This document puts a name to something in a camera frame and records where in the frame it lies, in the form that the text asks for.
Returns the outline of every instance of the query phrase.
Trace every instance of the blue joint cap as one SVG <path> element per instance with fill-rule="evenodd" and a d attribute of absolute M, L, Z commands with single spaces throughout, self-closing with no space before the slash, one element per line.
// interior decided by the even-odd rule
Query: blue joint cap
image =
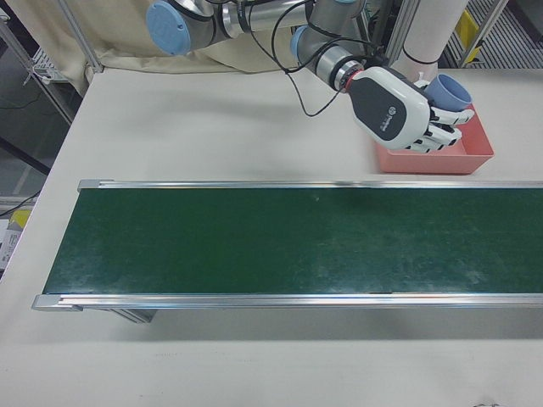
<path fill-rule="evenodd" d="M 298 27 L 296 31 L 294 32 L 292 39 L 290 40 L 290 52 L 294 55 L 294 57 L 298 61 L 299 61 L 298 42 L 299 42 L 299 38 L 302 36 L 306 28 L 307 28 L 307 25 L 302 25 L 301 27 Z"/>
<path fill-rule="evenodd" d="M 159 0 L 147 10 L 147 29 L 154 43 L 170 55 L 190 51 L 190 34 L 183 17 L 169 3 Z"/>

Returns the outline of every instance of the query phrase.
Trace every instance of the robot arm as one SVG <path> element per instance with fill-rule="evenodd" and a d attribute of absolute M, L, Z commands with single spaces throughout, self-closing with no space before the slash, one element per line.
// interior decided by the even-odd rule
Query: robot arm
<path fill-rule="evenodd" d="M 427 153 L 462 137 L 455 125 L 472 110 L 437 109 L 421 87 L 384 67 L 367 70 L 348 48 L 346 25 L 361 12 L 362 0 L 159 0 L 148 10 L 147 23 L 155 43 L 169 54 L 185 54 L 242 32 L 302 25 L 291 50 L 332 89 L 349 94 L 355 121 L 388 149 Z"/>

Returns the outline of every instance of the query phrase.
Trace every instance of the beige curtain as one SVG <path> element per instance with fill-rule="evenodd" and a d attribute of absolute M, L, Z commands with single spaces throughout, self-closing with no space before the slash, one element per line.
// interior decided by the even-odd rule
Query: beige curtain
<path fill-rule="evenodd" d="M 90 70 L 55 0 L 7 0 L 60 72 L 80 93 L 88 86 Z M 277 66 L 249 35 L 221 42 L 185 57 L 163 54 L 152 42 L 145 13 L 153 0 L 68 0 L 70 9 L 106 67 L 147 72 L 188 73 L 241 70 L 260 72 Z M 270 33 L 258 33 L 265 44 Z M 278 55 L 287 65 L 290 29 L 277 34 Z"/>

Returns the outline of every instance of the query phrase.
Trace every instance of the floor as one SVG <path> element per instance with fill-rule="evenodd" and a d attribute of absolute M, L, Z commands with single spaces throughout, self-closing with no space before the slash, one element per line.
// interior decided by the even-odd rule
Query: floor
<path fill-rule="evenodd" d="M 494 0 L 471 0 L 467 9 L 477 24 L 481 24 Z M 463 48 L 457 35 L 449 42 L 445 53 L 447 66 L 455 66 L 453 59 L 461 58 Z M 534 42 L 521 26 L 509 7 L 505 7 L 496 21 L 478 56 L 478 62 L 469 64 L 471 69 L 532 69 L 543 68 L 543 42 Z"/>
<path fill-rule="evenodd" d="M 6 49 L 0 57 L 0 134 L 51 166 L 69 126 L 33 80 L 24 85 L 26 77 L 13 52 Z M 72 98 L 71 88 L 64 91 L 68 99 Z M 2 209 L 39 191 L 45 179 L 45 175 L 0 149 Z"/>

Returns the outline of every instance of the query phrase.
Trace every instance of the robot finger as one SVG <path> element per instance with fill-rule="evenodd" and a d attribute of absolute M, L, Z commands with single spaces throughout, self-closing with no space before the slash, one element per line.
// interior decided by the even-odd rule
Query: robot finger
<path fill-rule="evenodd" d="M 451 112 L 449 110 L 431 108 L 430 122 L 441 125 L 462 125 L 471 120 L 475 112 L 471 109 L 462 112 Z"/>
<path fill-rule="evenodd" d="M 436 142 L 430 137 L 423 136 L 417 139 L 411 146 L 408 147 L 409 150 L 418 151 L 421 153 L 429 153 L 433 150 L 440 150 L 444 147 L 444 144 L 441 142 Z"/>
<path fill-rule="evenodd" d="M 450 125 L 430 124 L 424 133 L 424 136 L 434 140 L 435 142 L 444 144 L 446 146 L 451 146 L 456 142 L 456 140 L 462 138 L 462 132 L 456 127 L 452 127 Z"/>

